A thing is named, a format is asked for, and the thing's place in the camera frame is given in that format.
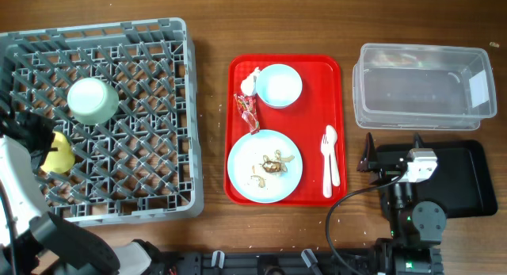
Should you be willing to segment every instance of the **plastic crate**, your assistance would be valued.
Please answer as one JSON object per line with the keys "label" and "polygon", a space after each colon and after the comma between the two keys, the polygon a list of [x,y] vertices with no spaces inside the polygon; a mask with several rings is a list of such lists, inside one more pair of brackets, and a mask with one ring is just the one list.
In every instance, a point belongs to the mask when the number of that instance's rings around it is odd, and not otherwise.
{"label": "plastic crate", "polygon": [[[180,18],[0,34],[2,90],[57,122],[67,174],[34,171],[52,211],[80,226],[194,217],[204,208],[194,46]],[[94,77],[120,96],[104,124],[78,123],[70,86]]]}

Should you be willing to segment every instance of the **fork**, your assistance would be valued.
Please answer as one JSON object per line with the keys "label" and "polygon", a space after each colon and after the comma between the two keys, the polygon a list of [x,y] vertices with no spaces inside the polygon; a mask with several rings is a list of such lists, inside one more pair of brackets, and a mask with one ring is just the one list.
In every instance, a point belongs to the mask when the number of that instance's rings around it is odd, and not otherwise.
{"label": "fork", "polygon": [[326,134],[324,134],[322,137],[322,142],[320,143],[320,151],[322,152],[322,155],[324,155],[324,178],[322,183],[322,194],[326,198],[331,198],[331,195],[333,195],[333,190],[331,186],[330,151]]}

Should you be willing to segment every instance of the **spoon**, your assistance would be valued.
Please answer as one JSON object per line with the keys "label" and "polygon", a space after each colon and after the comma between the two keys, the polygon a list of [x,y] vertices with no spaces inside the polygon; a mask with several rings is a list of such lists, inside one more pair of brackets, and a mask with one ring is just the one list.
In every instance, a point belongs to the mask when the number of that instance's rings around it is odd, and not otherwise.
{"label": "spoon", "polygon": [[336,130],[330,125],[326,126],[326,138],[330,145],[330,157],[331,157],[331,181],[335,187],[340,185],[340,174],[338,172],[338,164],[336,161],[336,153],[334,152],[334,144],[338,140],[338,134]]}

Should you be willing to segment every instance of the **wire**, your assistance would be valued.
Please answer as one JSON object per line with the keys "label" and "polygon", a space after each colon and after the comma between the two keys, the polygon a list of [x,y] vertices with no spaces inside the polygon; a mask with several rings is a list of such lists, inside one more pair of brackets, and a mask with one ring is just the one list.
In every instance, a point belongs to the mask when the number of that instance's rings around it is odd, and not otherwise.
{"label": "wire", "polygon": [[7,227],[9,228],[10,237],[10,265],[13,269],[13,275],[17,275],[17,260],[16,260],[16,235],[14,234],[15,226],[13,215],[10,210],[9,200],[7,199],[6,191],[3,188],[2,181],[0,181],[0,200],[2,201],[3,212],[6,215]]}
{"label": "wire", "polygon": [[352,273],[356,274],[356,275],[363,275],[361,272],[355,270],[352,266],[350,266],[347,262],[345,262],[345,260],[341,257],[341,255],[338,253],[338,251],[336,250],[336,248],[334,247],[333,245],[333,240],[331,239],[331,236],[330,236],[330,221],[331,221],[331,215],[333,215],[333,212],[334,210],[341,204],[343,203],[343,201],[349,199],[350,197],[352,196],[356,196],[356,195],[359,195],[361,193],[366,193],[366,192],[371,192],[371,191],[374,191],[374,190],[377,190],[377,189],[382,189],[382,188],[386,188],[390,185],[393,185],[393,184],[396,184],[398,181],[402,180],[403,178],[403,175],[405,175],[405,172],[406,171],[403,171],[399,176],[397,176],[397,178],[393,179],[392,181],[390,181],[389,183],[387,184],[384,184],[384,185],[379,185],[379,186],[375,186],[375,187],[369,187],[369,188],[365,188],[365,189],[360,189],[360,190],[357,190],[357,191],[354,191],[352,193],[349,193],[347,196],[341,198],[340,200],[338,200],[336,203],[334,203],[333,207],[330,208],[330,211],[327,213],[327,217],[326,217],[326,239],[327,239],[327,242],[329,243],[330,245],[330,248],[331,250],[333,251],[333,254],[334,256],[336,256],[336,258],[338,259],[338,261],[345,267],[347,267]]}

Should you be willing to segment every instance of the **clear plastic container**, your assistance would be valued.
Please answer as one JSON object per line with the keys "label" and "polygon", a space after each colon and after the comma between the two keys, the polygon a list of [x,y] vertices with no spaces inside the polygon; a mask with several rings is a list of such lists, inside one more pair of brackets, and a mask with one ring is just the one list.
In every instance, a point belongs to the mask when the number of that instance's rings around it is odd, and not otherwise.
{"label": "clear plastic container", "polygon": [[497,113],[481,48],[365,44],[353,73],[362,128],[474,130]]}

